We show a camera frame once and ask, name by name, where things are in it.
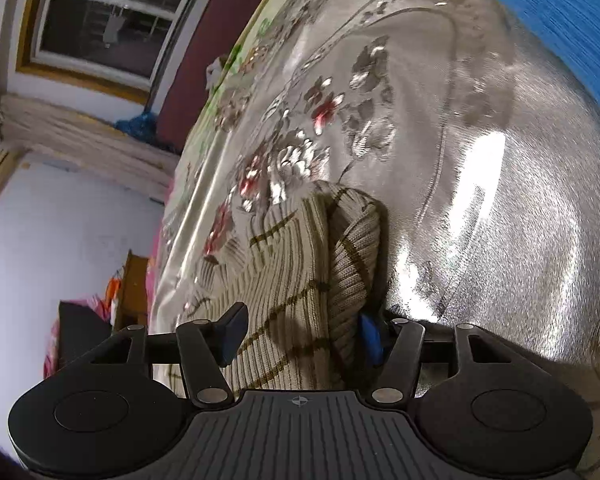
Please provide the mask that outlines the wooden side cabinet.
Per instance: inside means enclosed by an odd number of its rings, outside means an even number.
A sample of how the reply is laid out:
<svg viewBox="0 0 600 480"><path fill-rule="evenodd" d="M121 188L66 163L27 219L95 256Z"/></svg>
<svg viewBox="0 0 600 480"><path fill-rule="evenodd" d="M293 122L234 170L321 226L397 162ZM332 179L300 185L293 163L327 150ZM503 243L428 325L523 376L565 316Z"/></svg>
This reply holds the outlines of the wooden side cabinet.
<svg viewBox="0 0 600 480"><path fill-rule="evenodd" d="M111 323L115 332L131 325L148 325L147 267L147 258L129 252L114 279L117 285L111 300Z"/></svg>

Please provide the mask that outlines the maroon headboard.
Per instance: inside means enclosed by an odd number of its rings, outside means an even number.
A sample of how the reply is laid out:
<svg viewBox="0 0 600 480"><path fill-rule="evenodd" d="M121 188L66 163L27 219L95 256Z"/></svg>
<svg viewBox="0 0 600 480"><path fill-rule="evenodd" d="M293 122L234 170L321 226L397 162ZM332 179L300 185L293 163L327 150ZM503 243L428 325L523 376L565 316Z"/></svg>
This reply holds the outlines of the maroon headboard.
<svg viewBox="0 0 600 480"><path fill-rule="evenodd" d="M190 128L208 100L207 68L227 56L261 0L199 0L187 21L186 48L158 103L157 139L176 152L183 151Z"/></svg>

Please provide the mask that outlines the window with white frame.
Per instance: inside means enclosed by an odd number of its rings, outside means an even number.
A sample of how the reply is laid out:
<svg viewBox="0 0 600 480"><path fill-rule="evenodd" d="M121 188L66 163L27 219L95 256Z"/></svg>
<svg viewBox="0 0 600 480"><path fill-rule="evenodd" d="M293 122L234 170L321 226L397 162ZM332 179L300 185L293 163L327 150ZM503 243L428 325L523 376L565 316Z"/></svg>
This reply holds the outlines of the window with white frame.
<svg viewBox="0 0 600 480"><path fill-rule="evenodd" d="M147 105L197 0L26 0L16 70Z"/></svg>

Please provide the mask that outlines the dark wooden furniture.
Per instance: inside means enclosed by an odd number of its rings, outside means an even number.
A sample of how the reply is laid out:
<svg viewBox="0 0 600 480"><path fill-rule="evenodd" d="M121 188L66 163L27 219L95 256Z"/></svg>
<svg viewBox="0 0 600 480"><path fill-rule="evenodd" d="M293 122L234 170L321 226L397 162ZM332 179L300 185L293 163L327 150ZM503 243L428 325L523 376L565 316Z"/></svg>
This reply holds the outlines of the dark wooden furniture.
<svg viewBox="0 0 600 480"><path fill-rule="evenodd" d="M109 321L87 306L63 301L59 304L58 361L61 370L111 335Z"/></svg>

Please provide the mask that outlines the silver floral satin bedspread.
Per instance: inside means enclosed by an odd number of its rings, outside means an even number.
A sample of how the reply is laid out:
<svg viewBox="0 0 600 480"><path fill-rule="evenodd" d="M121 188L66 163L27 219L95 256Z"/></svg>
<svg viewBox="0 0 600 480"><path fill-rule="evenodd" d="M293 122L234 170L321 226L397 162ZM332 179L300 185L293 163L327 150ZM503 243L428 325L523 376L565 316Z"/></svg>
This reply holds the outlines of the silver floral satin bedspread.
<svg viewBox="0 0 600 480"><path fill-rule="evenodd" d="M216 170L219 248L308 182L377 200L365 307L476 324L588 402L600 479L600 111L498 0L297 0Z"/></svg>

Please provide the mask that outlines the beige striped knit sweater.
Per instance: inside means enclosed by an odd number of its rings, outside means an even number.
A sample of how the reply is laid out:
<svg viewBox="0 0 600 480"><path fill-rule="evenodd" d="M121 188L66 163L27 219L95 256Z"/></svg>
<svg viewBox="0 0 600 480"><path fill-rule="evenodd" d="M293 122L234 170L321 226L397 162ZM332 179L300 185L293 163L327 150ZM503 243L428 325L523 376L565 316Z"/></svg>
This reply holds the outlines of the beige striped knit sweater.
<svg viewBox="0 0 600 480"><path fill-rule="evenodd" d="M238 302L247 306L246 336L222 371L235 394L341 387L374 286L378 201L314 181L279 204L233 204L230 218L220 247L198 260L178 322L216 321Z"/></svg>

